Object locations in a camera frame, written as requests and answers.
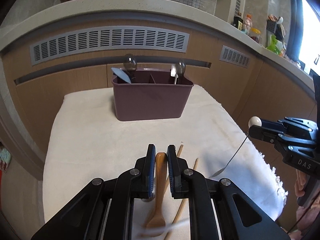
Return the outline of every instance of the white towel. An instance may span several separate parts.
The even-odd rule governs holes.
[[[146,155],[149,143],[156,146],[156,152],[166,152],[169,144],[177,149],[183,144],[181,158],[193,167],[198,157],[197,170],[208,178],[227,164],[244,138],[223,107],[197,85],[182,116],[166,120],[118,121],[112,88],[68,94],[55,118],[45,161],[45,220],[93,178],[113,179],[133,168],[136,160]],[[281,214],[285,202],[282,183],[249,139],[215,179],[221,178],[231,179],[273,220]],[[172,222],[180,202],[171,198],[167,189],[163,204],[167,223]],[[143,224],[153,204],[135,200],[135,225]],[[186,205],[180,219],[188,217]],[[189,227],[175,229],[172,239],[190,239]]]

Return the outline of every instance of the white ball knob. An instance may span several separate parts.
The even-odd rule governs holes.
[[[251,117],[248,124],[249,124],[249,128],[253,125],[262,126],[261,119],[257,116]]]

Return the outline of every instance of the screw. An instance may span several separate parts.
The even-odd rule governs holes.
[[[130,170],[130,174],[131,174],[131,175],[134,175],[134,176],[135,176],[135,175],[138,175],[139,172],[140,172],[140,171],[139,171],[138,169],[132,169],[132,170]]]
[[[100,178],[95,178],[92,180],[92,184],[95,186],[100,185],[101,182],[102,182],[102,179],[100,179]]]
[[[183,171],[183,173],[186,174],[186,175],[188,175],[188,176],[190,176],[190,175],[193,174],[193,170],[192,170],[192,169],[185,169],[185,170]]]
[[[231,181],[229,179],[222,179],[221,183],[225,186],[229,186],[231,184]]]

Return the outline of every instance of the air vent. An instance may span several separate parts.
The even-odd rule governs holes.
[[[245,54],[236,51],[235,49],[223,46],[220,55],[220,60],[247,68],[249,65],[250,58]]]
[[[63,54],[67,51],[66,37],[58,38],[58,48],[59,54]]]
[[[49,51],[50,51],[50,56],[54,56],[57,54],[57,41],[56,40],[49,41]]]
[[[48,54],[48,43],[44,42],[44,43],[41,44],[41,57],[42,58],[46,58],[48,56],[49,56],[49,54]]]
[[[235,15],[238,15],[238,12],[240,12],[240,6],[241,6],[241,0],[236,0]]]
[[[186,52],[189,34],[142,26],[106,26],[50,37],[30,46],[32,65],[68,55],[109,49]]]
[[[73,51],[77,49],[77,44],[76,44],[76,35],[69,35],[68,36],[68,51]]]

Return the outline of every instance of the white countertop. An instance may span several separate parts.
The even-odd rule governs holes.
[[[249,46],[259,54],[281,65],[314,91],[313,80],[304,71],[260,46],[229,23],[199,9],[170,0],[72,0],[49,7],[10,28],[0,29],[0,50],[19,37],[61,19],[87,13],[135,11],[181,18],[225,33]]]

